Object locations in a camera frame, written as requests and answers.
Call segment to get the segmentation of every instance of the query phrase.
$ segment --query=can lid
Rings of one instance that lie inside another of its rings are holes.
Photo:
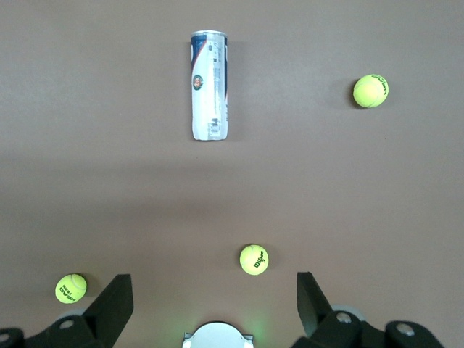
[[[224,36],[225,38],[227,38],[227,34],[226,34],[226,33],[223,33],[222,31],[216,31],[216,30],[199,30],[199,31],[194,31],[194,32],[191,34],[191,37],[193,38],[194,36],[204,35],[204,34],[215,34],[215,35],[220,35],[220,36]]]

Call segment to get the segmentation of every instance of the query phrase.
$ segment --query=cylindrical container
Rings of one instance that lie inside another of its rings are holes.
[[[194,138],[227,138],[226,34],[213,30],[191,34],[191,99]]]

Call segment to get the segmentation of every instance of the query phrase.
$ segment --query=yellow-green tennis ball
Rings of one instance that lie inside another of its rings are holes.
[[[389,85],[380,75],[366,75],[353,88],[353,97],[361,107],[377,107],[388,95]]]
[[[58,282],[55,295],[63,303],[75,303],[83,298],[86,290],[87,282],[83,276],[68,274]]]
[[[269,266],[268,253],[260,245],[249,245],[241,251],[240,265],[248,274],[257,276]]]

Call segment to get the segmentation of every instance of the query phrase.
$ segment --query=label on can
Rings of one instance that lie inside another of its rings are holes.
[[[192,131],[196,140],[223,140],[228,133],[227,35],[191,34]]]

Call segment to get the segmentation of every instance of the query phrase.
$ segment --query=white and blue can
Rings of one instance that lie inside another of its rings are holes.
[[[191,34],[191,100],[194,138],[227,138],[227,35],[220,31]]]

